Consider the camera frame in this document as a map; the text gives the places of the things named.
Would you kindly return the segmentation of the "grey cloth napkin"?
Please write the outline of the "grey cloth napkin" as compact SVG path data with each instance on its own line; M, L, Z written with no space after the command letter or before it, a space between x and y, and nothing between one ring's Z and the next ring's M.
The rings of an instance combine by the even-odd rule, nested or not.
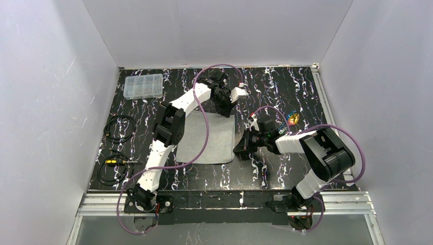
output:
M206 148L196 164L223 164L234 159L235 116L229 118L206 113L209 137ZM206 123L201 111L192 111L185 121L184 136L177 145L176 161L187 163L202 149L206 138Z

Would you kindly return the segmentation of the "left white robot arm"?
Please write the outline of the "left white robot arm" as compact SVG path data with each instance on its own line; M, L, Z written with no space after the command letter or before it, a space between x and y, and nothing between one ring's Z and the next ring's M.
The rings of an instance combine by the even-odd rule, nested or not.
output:
M212 101L217 113L229 117L237 100L246 93L241 87L229 89L227 75L219 70L209 78L194 79L193 87L171 102L162 102L152 127L153 141L143 173L127 195L134 205L149 212L156 208L156 191L166 160L173 147L181 141L187 116L203 102Z

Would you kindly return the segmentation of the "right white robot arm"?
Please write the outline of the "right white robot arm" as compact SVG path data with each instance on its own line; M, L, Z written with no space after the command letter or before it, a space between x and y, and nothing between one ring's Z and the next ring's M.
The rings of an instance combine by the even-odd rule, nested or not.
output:
M355 164L354 154L329 127L284 135L270 119L254 120L252 125L244 130L233 152L237 155L249 155L262 147L276 155L298 153L306 156L310 170L292 188L288 197L288 201L298 206L311 201L320 189Z

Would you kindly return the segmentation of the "blue metallic fork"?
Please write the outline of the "blue metallic fork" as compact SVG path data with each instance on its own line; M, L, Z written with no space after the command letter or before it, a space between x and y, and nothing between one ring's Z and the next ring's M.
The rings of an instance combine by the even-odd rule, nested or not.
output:
M288 115L290 115L291 113L296 113L296 110L293 110L293 111L291 111ZM282 123L282 125L279 127L279 129L278 129L278 131L279 132L282 132L282 131L284 131L285 129L287 129L287 124L286 124L286 122L287 122L287 116L285 117L285 121Z

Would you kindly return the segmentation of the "iridescent gold spoon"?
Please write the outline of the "iridescent gold spoon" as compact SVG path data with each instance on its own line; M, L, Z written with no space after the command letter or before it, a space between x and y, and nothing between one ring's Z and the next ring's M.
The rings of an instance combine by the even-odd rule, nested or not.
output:
M298 123L300 115L298 113L291 113L287 116L287 122L290 126L294 126Z

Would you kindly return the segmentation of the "clear plastic organizer box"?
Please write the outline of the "clear plastic organizer box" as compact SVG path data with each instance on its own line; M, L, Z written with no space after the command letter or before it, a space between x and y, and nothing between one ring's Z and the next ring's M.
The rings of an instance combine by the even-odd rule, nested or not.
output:
M163 96L163 75L129 76L125 78L123 96L126 100L159 98Z

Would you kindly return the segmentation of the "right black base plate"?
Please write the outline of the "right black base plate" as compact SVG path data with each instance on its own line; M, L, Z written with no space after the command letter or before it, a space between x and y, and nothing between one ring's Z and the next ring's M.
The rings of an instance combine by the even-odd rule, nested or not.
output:
M314 198L298 199L291 193L276 194L268 201L268 206L277 213L301 212L303 214L321 212L320 201Z

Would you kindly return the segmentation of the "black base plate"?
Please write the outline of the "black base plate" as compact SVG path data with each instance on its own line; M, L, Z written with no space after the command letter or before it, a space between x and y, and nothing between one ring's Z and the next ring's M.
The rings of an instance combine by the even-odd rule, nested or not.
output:
M298 199L291 193L276 194L268 201L268 206L277 213L301 212L303 214L321 212L320 201L314 198Z
M139 201L127 196L125 203L120 205L124 213L144 214L144 213L172 213L174 210L174 198L171 195L157 195L150 199L146 206L142 206Z

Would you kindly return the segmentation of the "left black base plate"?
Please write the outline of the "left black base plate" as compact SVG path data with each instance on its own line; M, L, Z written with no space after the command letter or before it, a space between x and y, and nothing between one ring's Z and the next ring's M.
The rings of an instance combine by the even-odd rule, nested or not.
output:
M120 205L124 213L144 214L144 213L172 213L174 210L174 198L171 195L157 195L150 199L146 206L142 206L139 201L127 196L125 203Z

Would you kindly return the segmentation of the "aluminium front rail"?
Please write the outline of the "aluminium front rail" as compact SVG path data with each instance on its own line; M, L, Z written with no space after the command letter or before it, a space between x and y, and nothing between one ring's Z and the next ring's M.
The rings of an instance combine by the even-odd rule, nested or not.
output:
M162 191L157 200L159 213L180 210L253 210L265 207L269 199L287 195L287 191ZM324 191L321 193L327 215L332 214L375 214L368 192ZM128 196L111 193L88 193L79 206L80 216L151 216L155 213L141 211Z

